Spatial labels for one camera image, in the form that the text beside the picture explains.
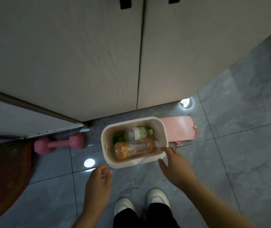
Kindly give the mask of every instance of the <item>shoe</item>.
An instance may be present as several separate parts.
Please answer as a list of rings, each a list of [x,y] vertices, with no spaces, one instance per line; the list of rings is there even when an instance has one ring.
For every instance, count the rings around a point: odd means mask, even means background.
[[[147,204],[150,203],[163,203],[170,208],[169,201],[163,191],[159,189],[153,189],[147,194]]]
[[[119,212],[127,208],[130,208],[134,211],[133,204],[128,198],[118,200],[114,206],[114,215],[117,215]]]

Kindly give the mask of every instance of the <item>white trash bin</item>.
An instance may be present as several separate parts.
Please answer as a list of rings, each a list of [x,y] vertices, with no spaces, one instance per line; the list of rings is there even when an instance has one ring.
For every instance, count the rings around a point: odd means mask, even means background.
[[[159,158],[164,158],[166,156],[165,152],[161,151],[159,148],[152,153],[147,153],[143,155],[129,157],[124,160],[116,159],[114,155],[114,145],[113,137],[116,133],[122,132],[127,128],[136,126],[146,126],[153,129],[153,136],[155,140],[159,142],[160,147],[168,147],[168,139],[163,122],[156,117],[147,117],[134,119],[125,122],[119,122],[107,126],[101,135],[102,148],[104,158],[107,164],[115,169],[134,166],[141,163],[147,163],[152,161],[157,161]]]

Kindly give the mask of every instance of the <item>red mat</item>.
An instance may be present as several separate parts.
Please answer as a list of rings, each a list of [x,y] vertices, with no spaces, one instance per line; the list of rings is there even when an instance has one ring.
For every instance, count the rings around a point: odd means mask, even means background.
[[[31,177],[33,140],[0,144],[0,216],[19,198]]]

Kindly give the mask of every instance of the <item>hand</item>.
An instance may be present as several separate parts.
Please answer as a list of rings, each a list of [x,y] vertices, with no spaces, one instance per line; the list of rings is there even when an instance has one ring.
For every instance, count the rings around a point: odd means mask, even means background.
[[[186,184],[196,180],[194,171],[189,162],[173,147],[162,147],[168,159],[168,166],[159,159],[160,168],[165,177],[180,190],[184,190]]]
[[[96,167],[86,184],[83,213],[100,217],[110,198],[112,170],[107,165]]]

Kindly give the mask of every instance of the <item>gray tile floor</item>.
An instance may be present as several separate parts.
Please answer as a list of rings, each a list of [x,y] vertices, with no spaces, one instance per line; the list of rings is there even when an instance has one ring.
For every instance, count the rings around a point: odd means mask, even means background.
[[[262,227],[271,227],[271,36],[192,98],[189,110],[174,102],[100,119],[88,132],[87,148],[63,147],[40,157],[30,185],[0,218],[0,227],[71,227],[82,211],[90,175],[84,161],[92,158],[95,166],[105,164],[102,130],[130,119],[181,115],[191,116],[197,124],[198,138],[177,148],[197,177],[231,207]],[[181,227],[206,227],[157,162],[114,170],[111,198],[97,227],[112,227],[114,204],[122,197],[128,197],[141,215],[153,188],[166,193]]]

